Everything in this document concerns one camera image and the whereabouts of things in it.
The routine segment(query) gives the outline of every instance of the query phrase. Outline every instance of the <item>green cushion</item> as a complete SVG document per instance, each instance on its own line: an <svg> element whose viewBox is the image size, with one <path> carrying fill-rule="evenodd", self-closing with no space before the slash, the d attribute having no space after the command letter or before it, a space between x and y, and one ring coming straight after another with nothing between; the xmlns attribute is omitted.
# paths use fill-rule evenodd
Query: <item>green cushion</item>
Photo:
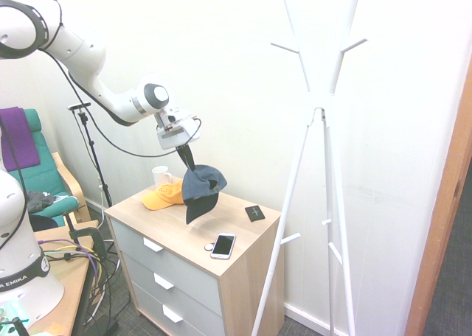
<svg viewBox="0 0 472 336"><path fill-rule="evenodd" d="M35 109L24 109L24 114L27 117L29 131L41 131L41 121L39 120L38 112Z"/></svg>
<svg viewBox="0 0 472 336"><path fill-rule="evenodd" d="M30 130L34 130L31 134L40 160L39 165L21 170L27 189L30 191L47 192L53 195L65 192L66 187L55 166L54 158L47 147L46 139L40 132L41 122L39 121L38 113L34 109L26 109L24 112L27 115ZM9 173L20 182L20 175L17 170Z"/></svg>
<svg viewBox="0 0 472 336"><path fill-rule="evenodd" d="M69 196L67 192L59 192L58 196L68 197L56 203L53 203L51 206L46 207L43 211L37 212L36 214L51 218L56 216L62 217L62 213L71 211L72 209L77 209L79 207L77 199L75 197Z"/></svg>
<svg viewBox="0 0 472 336"><path fill-rule="evenodd" d="M64 227L66 225L66 223L64 222L64 217L62 216L56 216L52 219L58 224L58 227Z"/></svg>

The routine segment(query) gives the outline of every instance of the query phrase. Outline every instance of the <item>gray carpet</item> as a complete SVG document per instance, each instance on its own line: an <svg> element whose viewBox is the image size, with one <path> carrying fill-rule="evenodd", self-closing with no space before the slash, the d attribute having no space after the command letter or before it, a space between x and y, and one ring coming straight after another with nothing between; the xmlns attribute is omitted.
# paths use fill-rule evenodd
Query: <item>gray carpet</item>
<svg viewBox="0 0 472 336"><path fill-rule="evenodd" d="M472 335L472 170L469 168L423 336Z"/></svg>
<svg viewBox="0 0 472 336"><path fill-rule="evenodd" d="M100 215L90 210L91 217L94 220L101 219ZM102 232L103 239L111 239L110 230L105 223L100 228ZM117 256L110 254L109 259L116 261ZM107 262L106 269L108 273L113 272L114 266L112 263ZM109 297L111 297L111 314L117 314L128 302L129 298L129 289L126 284L125 277L121 271L121 268L118 272L113 276L110 280L111 283L111 294L105 295L102 304L100 305L99 309L97 310L97 314L95 315L95 319L98 319L101 315L108 315L110 313L110 303ZM118 315L117 321L119 324L118 330L113 333L113 336L164 336L166 335L163 333L159 328L157 328L153 323L151 323L147 318L138 315L136 309L134 308L133 302L131 301L126 308ZM95 325L93 321L91 321L88 328L94 328ZM280 330L278 336L321 336L319 333L314 332L313 330L303 326L296 321L285 317L285 323Z"/></svg>

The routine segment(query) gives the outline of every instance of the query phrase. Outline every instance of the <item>wooden tabletop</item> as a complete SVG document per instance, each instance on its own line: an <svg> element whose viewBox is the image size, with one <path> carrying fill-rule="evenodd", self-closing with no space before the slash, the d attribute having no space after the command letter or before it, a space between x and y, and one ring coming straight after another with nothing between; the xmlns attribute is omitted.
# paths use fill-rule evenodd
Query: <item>wooden tabletop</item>
<svg viewBox="0 0 472 336"><path fill-rule="evenodd" d="M265 219L252 223L245 207L256 206L255 203L220 193L213 210L186 224L185 205L157 211L144 206L141 197L153 190L154 186L151 186L112 206L105 213L217 277L222 276L267 229L278 224L280 217L280 212L260 206ZM215 242L219 233L236 234L229 260L211 259L209 252L204 250L206 244Z"/></svg>
<svg viewBox="0 0 472 336"><path fill-rule="evenodd" d="M87 227L97 227L98 222L92 220L90 222L78 223L74 225L76 229L82 229ZM54 229L48 229L46 231L38 231L35 233L37 240L51 240L51 239L69 239L69 228L59 227ZM91 237L79 238L79 243L82 246L91 248L93 242ZM68 242L48 242L41 245L43 250L54 250L61 246L70 245ZM29 329L28 333L34 335L40 332L44 332L51 326L57 326L59 329L65 329L65 332L59 335L69 336L74 326L75 315L77 314L77 308L79 300L82 295L83 284L87 274L87 268L89 266L88 259L71 259L69 261L61 260L51 262L51 272L64 286L64 295L60 300L59 304L44 318L34 323Z"/></svg>

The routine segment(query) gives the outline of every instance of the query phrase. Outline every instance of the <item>black coaster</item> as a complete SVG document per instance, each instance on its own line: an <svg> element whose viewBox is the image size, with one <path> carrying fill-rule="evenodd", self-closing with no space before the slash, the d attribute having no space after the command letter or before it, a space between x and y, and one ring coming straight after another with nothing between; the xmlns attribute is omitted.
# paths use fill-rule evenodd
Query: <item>black coaster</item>
<svg viewBox="0 0 472 336"><path fill-rule="evenodd" d="M263 220L266 218L259 206L246 207L245 210L251 222L254 222L255 220Z"/></svg>

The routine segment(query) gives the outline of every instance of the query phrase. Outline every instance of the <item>drawer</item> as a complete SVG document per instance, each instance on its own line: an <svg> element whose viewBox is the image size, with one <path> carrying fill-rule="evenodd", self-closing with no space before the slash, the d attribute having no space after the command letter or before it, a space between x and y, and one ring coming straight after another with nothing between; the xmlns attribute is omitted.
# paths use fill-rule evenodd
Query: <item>drawer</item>
<svg viewBox="0 0 472 336"><path fill-rule="evenodd" d="M123 254L131 281L141 287L163 305L169 307L186 322L194 326L206 336L224 335L224 325L221 316L215 314L195 299L189 297L177 287L171 287L168 281L163 281L155 273Z"/></svg>
<svg viewBox="0 0 472 336"><path fill-rule="evenodd" d="M222 316L218 282L211 275L166 251L123 223L111 220L119 249Z"/></svg>
<svg viewBox="0 0 472 336"><path fill-rule="evenodd" d="M138 301L138 308L154 323L171 332L173 336L204 336L185 320L172 321L164 314L162 303L146 293L141 287L133 283L134 294Z"/></svg>

